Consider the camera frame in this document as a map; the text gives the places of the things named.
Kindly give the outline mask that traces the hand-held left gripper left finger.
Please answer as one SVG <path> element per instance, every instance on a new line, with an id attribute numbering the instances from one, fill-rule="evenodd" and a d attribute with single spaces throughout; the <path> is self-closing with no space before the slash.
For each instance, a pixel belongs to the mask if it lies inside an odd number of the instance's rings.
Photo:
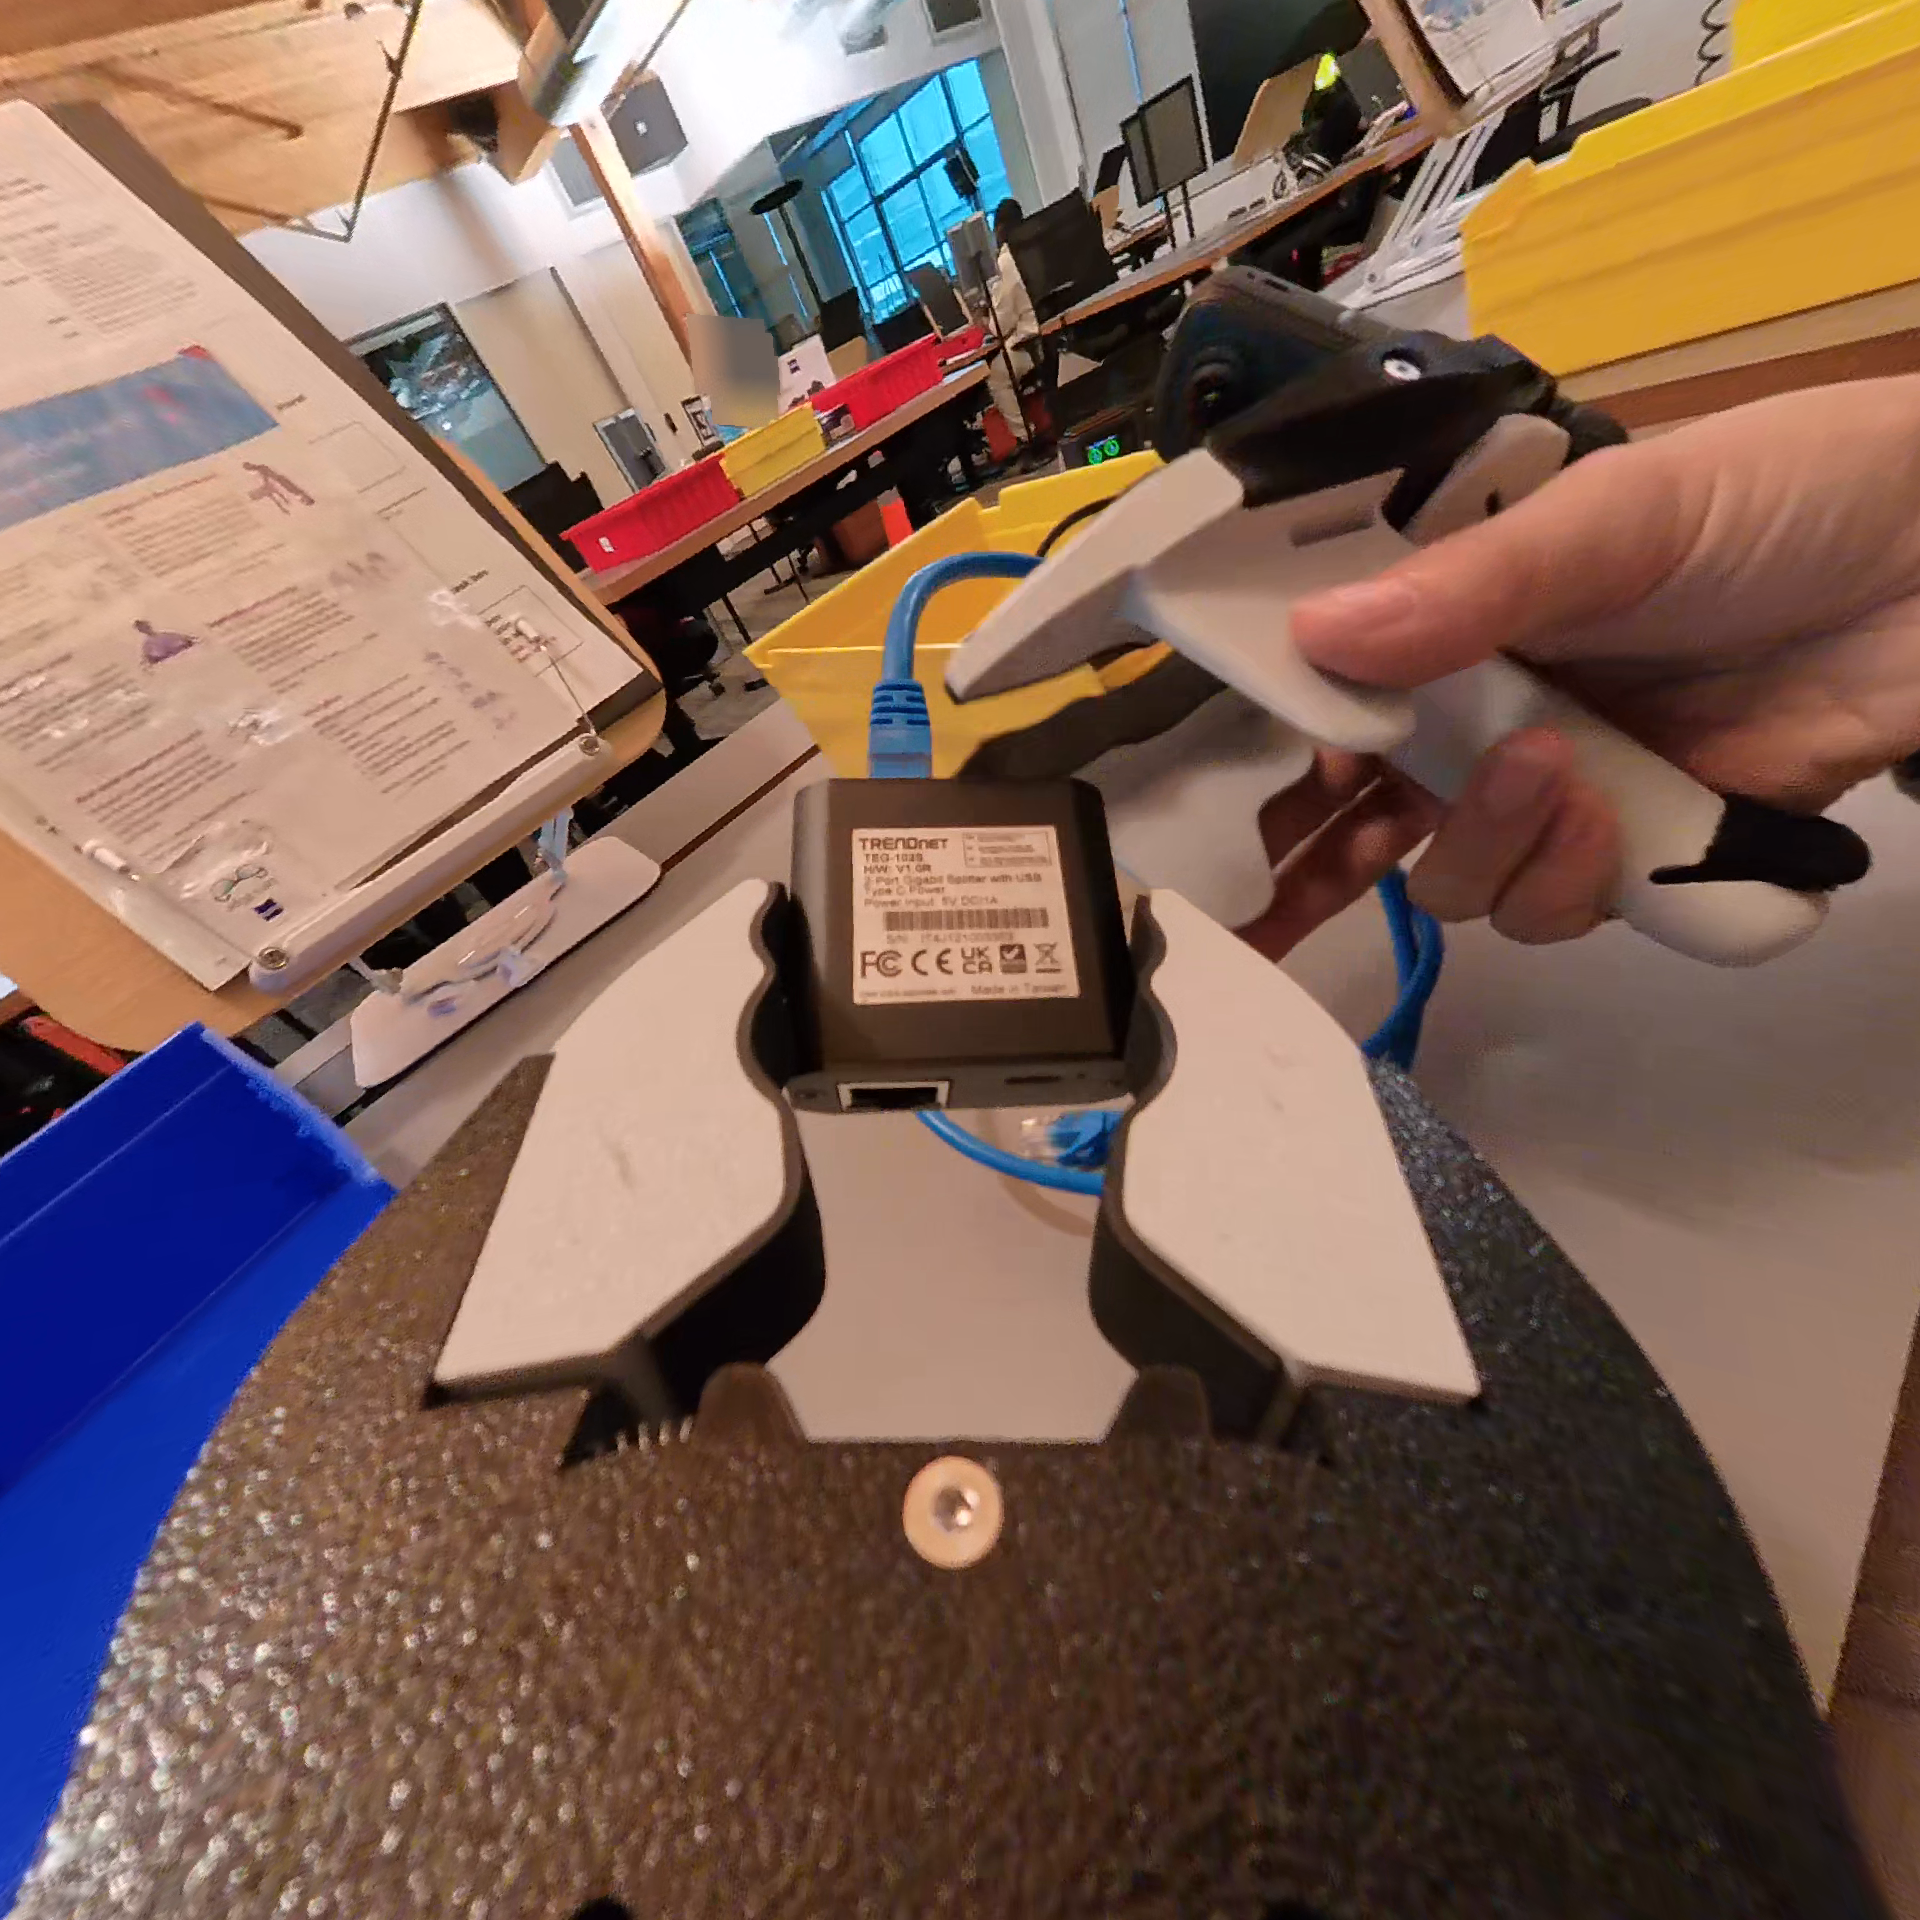
<path id="1" fill-rule="evenodd" d="M 438 1395 L 594 1385 L 702 1402 L 828 1303 L 828 1227 L 781 1092 L 781 879 L 740 879 L 638 953 L 552 1052 L 473 1263 Z"/>

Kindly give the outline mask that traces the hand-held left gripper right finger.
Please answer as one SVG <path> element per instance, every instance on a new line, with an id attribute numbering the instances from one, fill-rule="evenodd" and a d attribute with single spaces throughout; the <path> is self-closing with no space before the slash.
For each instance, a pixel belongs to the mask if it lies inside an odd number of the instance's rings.
<path id="1" fill-rule="evenodd" d="M 1358 1042 L 1168 885 L 1129 953 L 1133 1104 L 1088 1238 L 1094 1330 L 1133 1372 L 1188 1372 L 1207 1402 L 1469 1402 L 1481 1377 Z"/>

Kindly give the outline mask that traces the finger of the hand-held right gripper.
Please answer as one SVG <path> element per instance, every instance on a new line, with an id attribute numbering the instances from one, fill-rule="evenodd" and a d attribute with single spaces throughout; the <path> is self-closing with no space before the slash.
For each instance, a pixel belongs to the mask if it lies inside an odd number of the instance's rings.
<path id="1" fill-rule="evenodd" d="M 1393 485 L 1401 465 L 1253 507 L 1216 457 L 1188 448 L 976 623 L 948 657 L 948 697 L 1042 684 L 1151 635 L 1319 748 L 1401 754 L 1416 735 L 1407 697 L 1319 673 L 1294 631 L 1300 598 L 1407 557 L 1385 521 Z"/>
<path id="2" fill-rule="evenodd" d="M 1111 858 L 1216 925 L 1276 905 L 1258 812 L 1314 770 L 1314 739 L 1179 652 L 1121 652 L 1026 730 L 976 739 L 963 778 L 1085 778 L 1109 801 Z"/>

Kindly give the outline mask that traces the black network splitter box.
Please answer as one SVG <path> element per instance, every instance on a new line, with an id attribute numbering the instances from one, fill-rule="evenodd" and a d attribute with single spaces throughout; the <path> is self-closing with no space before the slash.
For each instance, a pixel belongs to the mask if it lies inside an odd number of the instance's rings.
<path id="1" fill-rule="evenodd" d="M 1099 1104 L 1133 962 L 1088 778 L 822 778 L 781 915 L 798 1110 Z"/>

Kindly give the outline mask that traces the person's right hand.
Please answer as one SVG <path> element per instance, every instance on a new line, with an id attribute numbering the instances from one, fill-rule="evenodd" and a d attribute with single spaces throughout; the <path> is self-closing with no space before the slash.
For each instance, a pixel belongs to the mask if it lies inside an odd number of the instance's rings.
<path id="1" fill-rule="evenodd" d="M 1531 501 L 1294 611 L 1356 684 L 1492 652 L 1704 784 L 1823 812 L 1920 748 L 1920 376 L 1835 380 L 1598 448 Z M 1416 853 L 1407 898 L 1513 943 L 1612 915 L 1625 831 L 1548 730 L 1502 739 L 1461 801 L 1319 754 L 1265 801 L 1278 962 Z"/>

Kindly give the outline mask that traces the long wooden work table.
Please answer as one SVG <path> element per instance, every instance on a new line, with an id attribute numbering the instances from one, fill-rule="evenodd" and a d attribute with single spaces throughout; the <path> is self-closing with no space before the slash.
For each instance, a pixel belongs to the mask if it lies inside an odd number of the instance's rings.
<path id="1" fill-rule="evenodd" d="M 1085 301 L 1048 316 L 1040 327 L 1040 339 L 1063 339 L 1074 327 L 1094 327 L 1109 316 L 1121 316 L 1129 301 L 1143 301 L 1158 293 L 1187 293 L 1195 285 L 1200 277 L 1214 277 L 1222 257 L 1268 240 L 1278 225 L 1302 220 L 1307 210 L 1332 203 L 1340 183 L 1367 177 L 1367 176 L 1379 176 L 1379 167 L 1404 167 L 1407 159 L 1425 159 L 1425 144 L 1439 144 L 1439 127 L 1425 122 L 1407 122 L 1401 127 L 1393 139 L 1372 144 L 1372 153 L 1356 153 L 1340 159 L 1338 167 L 1323 167 L 1319 177 L 1307 183 L 1294 183 L 1286 199 L 1268 199 L 1265 210 L 1253 212 L 1233 212 L 1188 240 L 1179 240 L 1175 251 L 1119 277 L 1109 293 L 1088 293 Z"/>
<path id="2" fill-rule="evenodd" d="M 660 557 L 576 570 L 576 584 L 651 657 L 668 697 L 706 684 L 720 631 L 706 611 L 758 570 L 803 557 L 853 512 L 901 496 L 911 530 L 976 489 L 973 424 L 987 416 L 987 367 L 948 368 L 931 392 L 830 441 L 774 489 L 706 517 Z"/>

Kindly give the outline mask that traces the white document stand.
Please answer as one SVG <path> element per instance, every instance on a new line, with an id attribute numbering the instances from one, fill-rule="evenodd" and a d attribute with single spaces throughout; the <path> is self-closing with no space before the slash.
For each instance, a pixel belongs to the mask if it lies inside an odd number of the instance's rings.
<path id="1" fill-rule="evenodd" d="M 352 1083 L 380 1088 L 478 1027 L 660 885 L 660 858 L 599 837 L 528 876 L 507 905 L 390 973 L 351 1017 Z"/>

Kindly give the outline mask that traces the red plastic bin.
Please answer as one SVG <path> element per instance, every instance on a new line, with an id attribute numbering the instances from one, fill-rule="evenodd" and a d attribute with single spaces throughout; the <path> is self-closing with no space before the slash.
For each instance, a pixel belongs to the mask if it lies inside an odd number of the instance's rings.
<path id="1" fill-rule="evenodd" d="M 917 340 L 838 376 L 830 388 L 809 392 L 809 407 L 828 419 L 828 434 L 864 434 L 902 407 L 921 392 L 938 392 L 956 367 L 973 367 L 987 347 L 982 327 L 967 330 L 921 330 Z"/>
<path id="2" fill-rule="evenodd" d="M 726 459 L 706 457 L 571 521 L 562 540 L 576 552 L 591 570 L 611 570 L 628 559 L 651 559 L 660 552 L 702 534 L 738 507 L 740 507 L 740 489 L 729 485 Z"/>

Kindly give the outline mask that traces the black computer monitor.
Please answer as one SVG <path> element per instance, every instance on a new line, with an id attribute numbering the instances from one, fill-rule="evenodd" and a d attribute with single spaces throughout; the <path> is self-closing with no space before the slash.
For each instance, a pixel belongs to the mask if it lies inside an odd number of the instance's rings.
<path id="1" fill-rule="evenodd" d="M 1121 167 L 1129 167 L 1133 203 L 1142 210 L 1164 203 L 1168 231 L 1175 231 L 1175 210 L 1179 210 L 1187 236 L 1195 236 L 1188 177 L 1200 177 L 1207 165 L 1214 165 L 1214 153 L 1207 153 L 1200 96 L 1195 96 L 1188 72 L 1179 84 L 1143 96 L 1121 115 Z"/>

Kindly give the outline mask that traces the small yellow plastic bin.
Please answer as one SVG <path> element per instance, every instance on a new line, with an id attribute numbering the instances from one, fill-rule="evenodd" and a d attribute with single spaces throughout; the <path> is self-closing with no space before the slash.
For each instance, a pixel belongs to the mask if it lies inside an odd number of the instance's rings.
<path id="1" fill-rule="evenodd" d="M 828 419 L 812 404 L 791 404 L 784 416 L 745 424 L 726 441 L 720 465 L 740 501 L 772 496 L 791 471 L 828 457 Z"/>

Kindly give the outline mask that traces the large yellow plastic bin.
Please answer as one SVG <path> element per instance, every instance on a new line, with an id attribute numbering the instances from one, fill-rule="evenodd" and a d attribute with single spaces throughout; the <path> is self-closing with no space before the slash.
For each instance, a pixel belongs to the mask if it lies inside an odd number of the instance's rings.
<path id="1" fill-rule="evenodd" d="M 1513 167 L 1466 319 L 1558 376 L 1913 285 L 1920 8 L 1733 8 L 1726 65 Z"/>

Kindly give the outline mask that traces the large window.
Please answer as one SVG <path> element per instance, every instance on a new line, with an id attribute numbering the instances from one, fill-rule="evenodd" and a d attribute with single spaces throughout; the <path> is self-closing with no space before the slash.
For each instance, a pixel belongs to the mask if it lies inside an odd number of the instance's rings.
<path id="1" fill-rule="evenodd" d="M 911 267 L 948 267 L 948 231 L 1010 199 L 982 59 L 869 103 L 828 167 L 828 220 L 869 319 L 917 301 Z"/>

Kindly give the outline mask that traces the blue plastic bin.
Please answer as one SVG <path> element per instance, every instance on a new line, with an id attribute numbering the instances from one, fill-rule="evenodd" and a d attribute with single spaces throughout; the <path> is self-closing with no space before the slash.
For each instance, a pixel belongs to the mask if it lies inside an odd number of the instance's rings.
<path id="1" fill-rule="evenodd" d="M 58 1818 L 115 1627 L 238 1385 L 399 1191 L 209 1027 L 0 1168 L 0 1897 Z"/>

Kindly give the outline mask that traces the black wall speaker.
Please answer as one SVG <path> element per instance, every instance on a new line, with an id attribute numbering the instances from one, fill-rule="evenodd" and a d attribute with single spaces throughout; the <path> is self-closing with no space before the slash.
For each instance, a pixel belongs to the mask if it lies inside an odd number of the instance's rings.
<path id="1" fill-rule="evenodd" d="M 619 91 L 599 115 L 635 177 L 686 159 L 686 122 L 660 72 L 638 72 L 628 91 Z"/>

